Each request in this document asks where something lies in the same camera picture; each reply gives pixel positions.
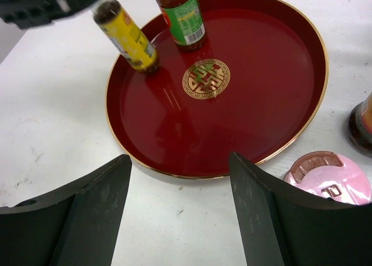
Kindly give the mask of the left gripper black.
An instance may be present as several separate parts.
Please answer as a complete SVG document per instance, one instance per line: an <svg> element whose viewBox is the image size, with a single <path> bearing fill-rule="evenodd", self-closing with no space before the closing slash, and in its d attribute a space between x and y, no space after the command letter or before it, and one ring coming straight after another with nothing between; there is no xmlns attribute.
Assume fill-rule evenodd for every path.
<svg viewBox="0 0 372 266"><path fill-rule="evenodd" d="M99 0L1 0L1 19L21 30L73 16Z"/></svg>

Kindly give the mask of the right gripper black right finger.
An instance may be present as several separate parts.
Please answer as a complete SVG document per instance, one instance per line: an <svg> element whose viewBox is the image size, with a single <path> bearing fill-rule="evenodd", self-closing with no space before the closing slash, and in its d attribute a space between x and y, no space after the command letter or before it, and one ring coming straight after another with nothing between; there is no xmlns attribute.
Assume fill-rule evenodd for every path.
<svg viewBox="0 0 372 266"><path fill-rule="evenodd" d="M230 182L248 265L370 265L371 205L307 193L239 153Z"/></svg>

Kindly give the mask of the yellow label small bottle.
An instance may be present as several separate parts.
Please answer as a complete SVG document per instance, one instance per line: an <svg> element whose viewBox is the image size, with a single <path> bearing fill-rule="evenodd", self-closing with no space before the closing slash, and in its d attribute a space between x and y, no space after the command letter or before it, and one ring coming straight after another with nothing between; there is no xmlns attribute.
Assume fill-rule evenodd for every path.
<svg viewBox="0 0 372 266"><path fill-rule="evenodd" d="M117 0L101 0L93 20L136 71L151 74L158 69L159 54Z"/></svg>

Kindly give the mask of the green label chili sauce bottle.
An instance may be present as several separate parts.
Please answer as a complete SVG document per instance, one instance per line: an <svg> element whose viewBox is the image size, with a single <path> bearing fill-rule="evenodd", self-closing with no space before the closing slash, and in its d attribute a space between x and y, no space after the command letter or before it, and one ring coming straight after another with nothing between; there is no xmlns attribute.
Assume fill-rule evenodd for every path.
<svg viewBox="0 0 372 266"><path fill-rule="evenodd" d="M200 48L206 30L198 0L156 0L170 34L182 51Z"/></svg>

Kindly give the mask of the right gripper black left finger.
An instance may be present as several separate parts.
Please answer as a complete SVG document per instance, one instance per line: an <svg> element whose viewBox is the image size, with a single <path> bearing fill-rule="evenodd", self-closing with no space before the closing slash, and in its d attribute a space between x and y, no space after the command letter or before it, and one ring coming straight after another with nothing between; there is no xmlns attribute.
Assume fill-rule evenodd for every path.
<svg viewBox="0 0 372 266"><path fill-rule="evenodd" d="M111 265L132 162L95 171L13 207L1 207L1 265Z"/></svg>

